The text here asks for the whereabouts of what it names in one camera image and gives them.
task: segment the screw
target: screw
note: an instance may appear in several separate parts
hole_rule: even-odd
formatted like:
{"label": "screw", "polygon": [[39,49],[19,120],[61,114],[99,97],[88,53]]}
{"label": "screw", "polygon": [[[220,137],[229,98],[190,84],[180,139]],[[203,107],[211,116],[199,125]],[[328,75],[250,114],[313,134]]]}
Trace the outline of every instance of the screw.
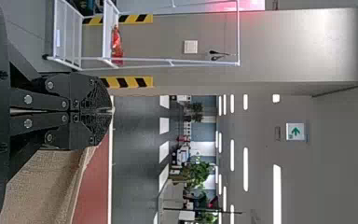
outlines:
{"label": "screw", "polygon": [[74,107],[78,107],[79,106],[79,101],[78,100],[74,100]]}
{"label": "screw", "polygon": [[8,145],[7,143],[1,143],[0,144],[0,153],[8,152]]}
{"label": "screw", "polygon": [[53,82],[48,82],[48,89],[49,90],[52,90],[52,89],[54,89],[54,83]]}
{"label": "screw", "polygon": [[74,123],[78,123],[79,122],[79,116],[78,115],[74,115]]}
{"label": "screw", "polygon": [[32,128],[32,121],[31,121],[30,119],[26,119],[26,120],[24,121],[24,127],[25,127],[26,129]]}
{"label": "screw", "polygon": [[33,101],[32,96],[30,95],[24,96],[24,103],[26,103],[27,105],[30,105],[32,101]]}
{"label": "screw", "polygon": [[5,71],[0,71],[0,78],[6,80],[8,78],[8,73]]}
{"label": "screw", "polygon": [[68,117],[66,117],[65,115],[62,116],[62,122],[66,122],[66,121],[68,121]]}
{"label": "screw", "polygon": [[50,143],[53,141],[53,135],[51,133],[49,133],[47,136],[46,136],[46,142]]}

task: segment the floor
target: floor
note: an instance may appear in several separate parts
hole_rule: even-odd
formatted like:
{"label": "floor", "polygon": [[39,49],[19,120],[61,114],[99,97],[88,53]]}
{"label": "floor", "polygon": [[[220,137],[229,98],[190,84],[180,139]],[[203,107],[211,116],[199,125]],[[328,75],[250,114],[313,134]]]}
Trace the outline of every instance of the floor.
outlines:
{"label": "floor", "polygon": [[[159,176],[169,163],[169,157],[159,162],[158,149],[177,144],[183,107],[171,102],[167,109],[159,97],[115,97],[115,105],[113,223],[153,223]],[[169,118],[167,133],[160,134],[159,118]]]}

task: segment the hazard tape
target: hazard tape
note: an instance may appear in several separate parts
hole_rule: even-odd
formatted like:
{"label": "hazard tape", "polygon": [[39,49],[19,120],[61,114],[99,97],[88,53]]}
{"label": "hazard tape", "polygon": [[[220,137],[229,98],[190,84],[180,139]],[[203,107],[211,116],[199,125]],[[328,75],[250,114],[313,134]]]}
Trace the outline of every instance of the hazard tape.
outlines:
{"label": "hazard tape", "polygon": [[[143,15],[122,15],[118,18],[120,24],[148,24],[153,23],[152,14]],[[93,18],[87,18],[83,20],[83,25],[102,25],[103,16],[95,16]]]}
{"label": "hazard tape", "polygon": [[152,77],[101,77],[108,89],[153,88]]}

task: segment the light switch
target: light switch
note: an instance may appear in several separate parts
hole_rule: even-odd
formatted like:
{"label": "light switch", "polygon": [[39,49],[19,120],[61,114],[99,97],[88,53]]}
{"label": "light switch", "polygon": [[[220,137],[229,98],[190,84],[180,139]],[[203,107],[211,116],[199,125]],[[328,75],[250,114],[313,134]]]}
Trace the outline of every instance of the light switch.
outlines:
{"label": "light switch", "polygon": [[185,54],[195,54],[199,52],[198,40],[185,40]]}

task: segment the brown mat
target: brown mat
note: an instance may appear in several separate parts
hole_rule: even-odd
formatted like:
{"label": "brown mat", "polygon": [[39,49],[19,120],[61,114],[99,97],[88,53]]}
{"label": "brown mat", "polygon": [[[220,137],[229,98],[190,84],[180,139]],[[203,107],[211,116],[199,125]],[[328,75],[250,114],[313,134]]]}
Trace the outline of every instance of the brown mat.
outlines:
{"label": "brown mat", "polygon": [[70,224],[94,150],[38,151],[7,185],[0,224]]}

